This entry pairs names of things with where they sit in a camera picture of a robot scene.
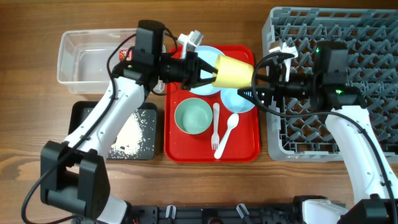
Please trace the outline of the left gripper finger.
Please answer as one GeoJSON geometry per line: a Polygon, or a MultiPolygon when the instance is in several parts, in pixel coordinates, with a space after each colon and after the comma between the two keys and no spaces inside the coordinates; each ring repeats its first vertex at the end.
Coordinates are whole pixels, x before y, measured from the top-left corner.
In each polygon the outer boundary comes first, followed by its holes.
{"type": "Polygon", "coordinates": [[[216,80],[215,77],[211,77],[211,78],[200,78],[199,77],[197,80],[197,87],[212,84],[215,80],[216,80]]]}
{"type": "Polygon", "coordinates": [[[214,66],[210,65],[201,58],[198,59],[198,69],[199,73],[201,73],[202,70],[208,73],[218,73],[218,69],[216,69],[214,66]]]}

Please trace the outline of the red snack wrapper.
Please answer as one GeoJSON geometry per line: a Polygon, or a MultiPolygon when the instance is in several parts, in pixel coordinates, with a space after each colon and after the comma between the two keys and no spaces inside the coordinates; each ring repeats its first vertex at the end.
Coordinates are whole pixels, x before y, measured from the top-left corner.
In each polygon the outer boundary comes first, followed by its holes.
{"type": "Polygon", "coordinates": [[[119,51],[120,61],[131,61],[132,60],[132,50],[120,50],[119,51]]]}

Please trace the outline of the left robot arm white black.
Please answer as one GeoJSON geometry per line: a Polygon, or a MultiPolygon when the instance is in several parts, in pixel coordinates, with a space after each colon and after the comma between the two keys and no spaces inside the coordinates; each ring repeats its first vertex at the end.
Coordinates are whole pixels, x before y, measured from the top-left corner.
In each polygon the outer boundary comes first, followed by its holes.
{"type": "Polygon", "coordinates": [[[158,81],[177,82],[182,89],[207,85],[201,71],[217,69],[188,52],[183,59],[162,50],[170,30],[158,21],[141,20],[126,57],[107,67],[109,87],[95,108],[61,143],[49,141],[40,155],[40,179],[35,188],[41,201],[98,223],[132,223],[132,206],[113,197],[106,159],[120,130],[153,91],[158,81]]]}

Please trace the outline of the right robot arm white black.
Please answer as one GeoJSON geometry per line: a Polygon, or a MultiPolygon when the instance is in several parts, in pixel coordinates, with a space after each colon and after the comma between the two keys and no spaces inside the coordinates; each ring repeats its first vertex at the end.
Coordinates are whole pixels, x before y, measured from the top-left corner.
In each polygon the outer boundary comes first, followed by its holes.
{"type": "Polygon", "coordinates": [[[295,197],[293,221],[300,223],[397,223],[397,177],[392,171],[371,126],[361,91],[348,86],[348,48],[335,41],[319,41],[313,73],[288,78],[287,61],[295,54],[284,46],[266,55],[254,68],[251,82],[238,95],[276,116],[289,115],[269,108],[272,100],[308,98],[314,112],[325,116],[348,171],[354,195],[351,209],[325,197],[295,197]]]}

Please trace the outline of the yellow plastic cup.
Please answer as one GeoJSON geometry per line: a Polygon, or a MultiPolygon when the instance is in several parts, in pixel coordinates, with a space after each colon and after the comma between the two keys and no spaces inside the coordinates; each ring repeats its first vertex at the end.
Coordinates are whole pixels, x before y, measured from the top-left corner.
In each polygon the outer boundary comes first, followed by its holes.
{"type": "Polygon", "coordinates": [[[251,86],[254,68],[252,65],[231,58],[219,55],[215,62],[217,73],[213,73],[214,87],[219,88],[247,88],[251,86]]]}

